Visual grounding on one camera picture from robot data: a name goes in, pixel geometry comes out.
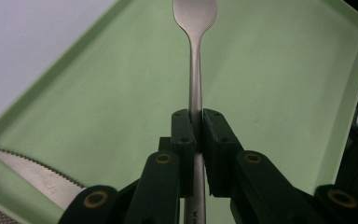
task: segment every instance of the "knife serration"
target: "knife serration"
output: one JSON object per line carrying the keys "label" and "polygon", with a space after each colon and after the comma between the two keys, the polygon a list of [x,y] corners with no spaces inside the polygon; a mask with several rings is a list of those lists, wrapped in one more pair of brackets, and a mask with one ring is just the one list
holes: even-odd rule
{"label": "knife serration", "polygon": [[0,161],[62,209],[66,209],[75,196],[85,189],[73,178],[10,150],[0,149]]}

